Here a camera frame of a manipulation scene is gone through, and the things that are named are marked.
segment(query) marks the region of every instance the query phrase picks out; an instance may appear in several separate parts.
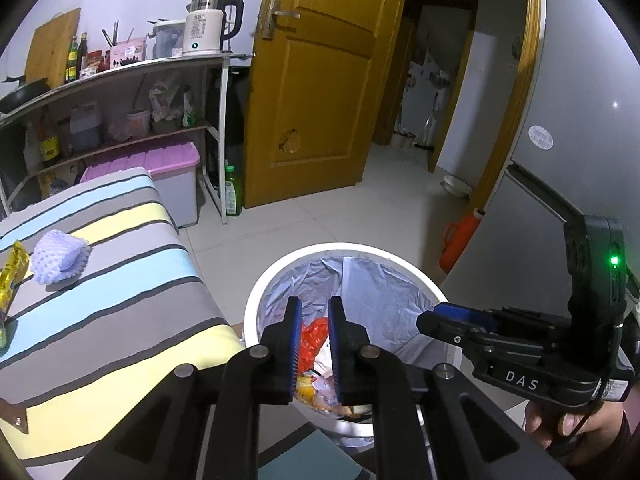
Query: pink storage box lid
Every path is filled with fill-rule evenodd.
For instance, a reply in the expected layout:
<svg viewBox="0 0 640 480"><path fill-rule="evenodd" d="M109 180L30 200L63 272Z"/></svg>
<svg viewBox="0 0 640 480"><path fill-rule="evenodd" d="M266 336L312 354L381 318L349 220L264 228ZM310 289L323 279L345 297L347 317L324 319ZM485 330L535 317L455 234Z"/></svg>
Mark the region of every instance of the pink storage box lid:
<svg viewBox="0 0 640 480"><path fill-rule="evenodd" d="M80 182L93 180L116 171L130 168L145 168L152 176L169 171L192 168L200 163L200 154L195 144L188 140L147 143L144 148L117 151L96 156L87 166Z"/></svg>

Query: oval sticker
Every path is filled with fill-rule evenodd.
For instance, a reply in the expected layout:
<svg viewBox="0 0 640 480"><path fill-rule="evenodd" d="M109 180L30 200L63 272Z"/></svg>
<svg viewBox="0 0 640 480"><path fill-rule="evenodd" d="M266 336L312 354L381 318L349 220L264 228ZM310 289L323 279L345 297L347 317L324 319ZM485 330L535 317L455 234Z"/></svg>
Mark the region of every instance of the oval sticker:
<svg viewBox="0 0 640 480"><path fill-rule="evenodd" d="M550 150L554 145L554 138L542 126L530 127L529 139L541 150Z"/></svg>

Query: cutting board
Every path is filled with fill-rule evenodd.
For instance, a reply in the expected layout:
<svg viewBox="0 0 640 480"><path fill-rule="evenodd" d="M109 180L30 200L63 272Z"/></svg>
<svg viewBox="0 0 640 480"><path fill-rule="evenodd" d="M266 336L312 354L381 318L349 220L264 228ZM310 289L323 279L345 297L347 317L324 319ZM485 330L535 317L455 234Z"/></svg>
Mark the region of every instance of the cutting board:
<svg viewBox="0 0 640 480"><path fill-rule="evenodd" d="M27 83L47 78L49 87L65 83L66 60L71 38L78 31L80 8L54 18L33 33L24 75Z"/></svg>

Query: orange thermos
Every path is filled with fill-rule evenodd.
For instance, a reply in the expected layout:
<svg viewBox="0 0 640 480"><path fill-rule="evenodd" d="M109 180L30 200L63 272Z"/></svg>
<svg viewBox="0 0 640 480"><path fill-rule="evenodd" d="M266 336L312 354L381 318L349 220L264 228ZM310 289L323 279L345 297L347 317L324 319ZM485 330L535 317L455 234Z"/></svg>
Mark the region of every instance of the orange thermos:
<svg viewBox="0 0 640 480"><path fill-rule="evenodd" d="M453 268L462 251L471 240L472 235L480 225L484 211L474 209L466 215L459 224L449 223L447 232L444 233L444 250L440 257L440 268L447 274Z"/></svg>

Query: sleeve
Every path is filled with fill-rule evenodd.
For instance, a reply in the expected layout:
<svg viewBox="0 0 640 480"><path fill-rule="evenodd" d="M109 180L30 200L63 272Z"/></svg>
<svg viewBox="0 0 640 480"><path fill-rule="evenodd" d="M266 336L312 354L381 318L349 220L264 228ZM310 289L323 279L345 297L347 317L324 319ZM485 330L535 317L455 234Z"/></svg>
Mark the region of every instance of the sleeve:
<svg viewBox="0 0 640 480"><path fill-rule="evenodd" d="M628 477L623 471L620 471L619 465L621 462L624 462L626 455L632 452L630 448L636 447L631 446L632 441L638 440L639 439L635 438L635 435L633 438L631 437L629 423L625 415L622 420L622 425L620 425L618 436L606 450L588 462L568 468L568 470L576 480L626 479ZM612 476L613 470L619 473Z"/></svg>

